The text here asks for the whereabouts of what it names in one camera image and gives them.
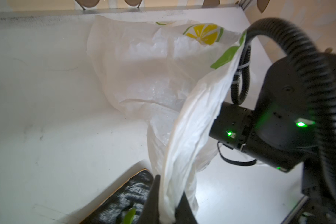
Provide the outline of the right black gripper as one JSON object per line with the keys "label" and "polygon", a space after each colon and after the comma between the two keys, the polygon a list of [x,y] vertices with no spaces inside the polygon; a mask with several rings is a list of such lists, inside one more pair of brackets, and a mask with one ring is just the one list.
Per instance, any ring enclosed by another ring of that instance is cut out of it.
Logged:
{"label": "right black gripper", "polygon": [[[297,165],[297,153],[276,149],[265,143],[253,131],[253,111],[238,105],[223,102],[220,113],[214,120],[209,136],[218,141],[220,157],[228,164],[249,167],[258,162],[289,172]],[[234,161],[223,156],[220,145],[237,150],[253,159]]]}

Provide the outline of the white plastic bag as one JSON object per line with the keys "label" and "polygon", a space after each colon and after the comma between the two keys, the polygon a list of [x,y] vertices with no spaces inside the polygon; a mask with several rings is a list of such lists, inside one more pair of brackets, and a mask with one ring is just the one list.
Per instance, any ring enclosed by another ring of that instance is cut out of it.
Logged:
{"label": "white plastic bag", "polygon": [[217,155],[209,132],[238,68],[245,33],[214,23],[126,22],[96,16],[87,54],[109,103],[147,123],[160,222],[186,195],[198,210],[196,173]]}

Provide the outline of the green fake leaf sprig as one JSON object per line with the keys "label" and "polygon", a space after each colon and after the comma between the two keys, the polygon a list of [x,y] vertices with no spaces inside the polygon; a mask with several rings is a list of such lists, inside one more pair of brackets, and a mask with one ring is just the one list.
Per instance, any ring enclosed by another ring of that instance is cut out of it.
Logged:
{"label": "green fake leaf sprig", "polygon": [[131,209],[129,209],[123,218],[122,224],[132,224],[135,214],[136,208],[132,207]]}

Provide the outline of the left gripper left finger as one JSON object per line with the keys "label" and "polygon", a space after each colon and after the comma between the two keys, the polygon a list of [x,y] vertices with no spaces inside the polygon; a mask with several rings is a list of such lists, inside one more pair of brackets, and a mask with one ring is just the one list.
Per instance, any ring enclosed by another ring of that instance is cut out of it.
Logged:
{"label": "left gripper left finger", "polygon": [[158,211],[158,199],[159,199],[159,186],[160,175],[156,175],[147,200],[144,204],[144,208],[137,221],[137,224],[158,224],[159,223],[159,211]]}

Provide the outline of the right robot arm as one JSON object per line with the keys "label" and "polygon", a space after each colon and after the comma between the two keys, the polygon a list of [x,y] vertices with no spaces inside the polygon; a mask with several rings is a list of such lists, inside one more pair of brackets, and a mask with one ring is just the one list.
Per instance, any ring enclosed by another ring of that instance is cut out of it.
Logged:
{"label": "right robot arm", "polygon": [[[250,85],[252,40],[271,38],[286,56],[271,65],[254,110],[242,107]],[[280,18],[263,18],[247,30],[239,66],[209,136],[251,161],[287,173],[303,164],[302,194],[311,213],[336,223],[336,54],[322,53],[308,35]]]}

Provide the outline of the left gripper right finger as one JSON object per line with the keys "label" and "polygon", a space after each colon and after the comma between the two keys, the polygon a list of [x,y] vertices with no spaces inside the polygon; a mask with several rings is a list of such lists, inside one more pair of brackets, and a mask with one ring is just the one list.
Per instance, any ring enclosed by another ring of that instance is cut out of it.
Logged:
{"label": "left gripper right finger", "polygon": [[175,210],[176,224],[197,224],[194,214],[189,205],[185,192],[181,198],[179,205]]}

